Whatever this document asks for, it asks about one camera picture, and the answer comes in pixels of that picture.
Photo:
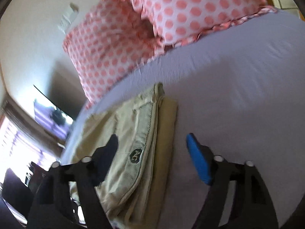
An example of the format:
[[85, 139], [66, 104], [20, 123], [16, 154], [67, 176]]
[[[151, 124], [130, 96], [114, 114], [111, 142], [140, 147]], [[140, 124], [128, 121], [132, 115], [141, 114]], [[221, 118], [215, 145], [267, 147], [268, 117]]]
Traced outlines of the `khaki pants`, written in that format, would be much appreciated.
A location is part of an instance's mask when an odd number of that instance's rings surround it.
[[156, 83], [84, 123], [69, 163], [92, 156], [112, 134], [118, 149], [96, 193], [116, 228], [156, 228], [173, 150], [177, 103]]

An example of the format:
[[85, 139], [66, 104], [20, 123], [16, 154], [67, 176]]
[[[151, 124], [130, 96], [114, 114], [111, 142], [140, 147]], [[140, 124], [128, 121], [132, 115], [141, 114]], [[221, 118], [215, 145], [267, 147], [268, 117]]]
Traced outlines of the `white wall outlet plate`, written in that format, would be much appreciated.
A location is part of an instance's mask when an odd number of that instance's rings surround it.
[[64, 34], [67, 33], [69, 27], [71, 27], [72, 23], [75, 21], [79, 14], [79, 8], [74, 3], [70, 3], [67, 9], [62, 14], [60, 19], [60, 23], [58, 24], [58, 29]]

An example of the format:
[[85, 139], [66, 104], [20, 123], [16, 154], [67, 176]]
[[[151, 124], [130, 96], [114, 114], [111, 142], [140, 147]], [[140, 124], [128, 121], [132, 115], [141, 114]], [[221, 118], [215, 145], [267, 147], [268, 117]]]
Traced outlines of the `black television screen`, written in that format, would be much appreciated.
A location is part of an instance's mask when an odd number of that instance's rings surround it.
[[65, 141], [73, 124], [73, 119], [54, 105], [36, 86], [34, 99], [35, 121], [58, 139]]

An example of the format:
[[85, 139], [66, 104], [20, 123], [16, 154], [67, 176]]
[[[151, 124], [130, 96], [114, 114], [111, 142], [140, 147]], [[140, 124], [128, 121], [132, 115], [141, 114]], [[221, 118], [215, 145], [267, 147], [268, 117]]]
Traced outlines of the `brown curtain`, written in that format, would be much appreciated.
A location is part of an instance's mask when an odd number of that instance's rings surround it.
[[58, 145], [58, 139], [23, 111], [10, 96], [4, 98], [1, 110], [40, 149], [57, 157], [61, 156], [63, 148]]

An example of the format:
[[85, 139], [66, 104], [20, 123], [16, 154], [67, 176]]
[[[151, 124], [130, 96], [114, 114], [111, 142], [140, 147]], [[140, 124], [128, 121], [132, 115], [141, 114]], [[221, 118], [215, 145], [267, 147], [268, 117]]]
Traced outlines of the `lavender bed sheet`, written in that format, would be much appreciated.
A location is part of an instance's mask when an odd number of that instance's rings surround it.
[[189, 133], [229, 161], [252, 161], [284, 224], [304, 195], [304, 21], [280, 10], [156, 58], [81, 110], [62, 162], [70, 162], [89, 115], [157, 82], [178, 103], [158, 227], [191, 228], [208, 192], [186, 148]]

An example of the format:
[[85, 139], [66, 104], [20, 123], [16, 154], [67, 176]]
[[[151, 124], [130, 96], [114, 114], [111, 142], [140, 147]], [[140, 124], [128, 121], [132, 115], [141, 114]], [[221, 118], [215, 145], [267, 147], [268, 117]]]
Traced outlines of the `pink polka dot pillow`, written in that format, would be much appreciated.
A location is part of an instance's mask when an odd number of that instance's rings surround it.
[[147, 19], [161, 47], [178, 47], [201, 36], [275, 13], [266, 0], [119, 0]]
[[101, 0], [63, 41], [87, 98], [86, 108], [130, 72], [164, 53], [131, 4]]

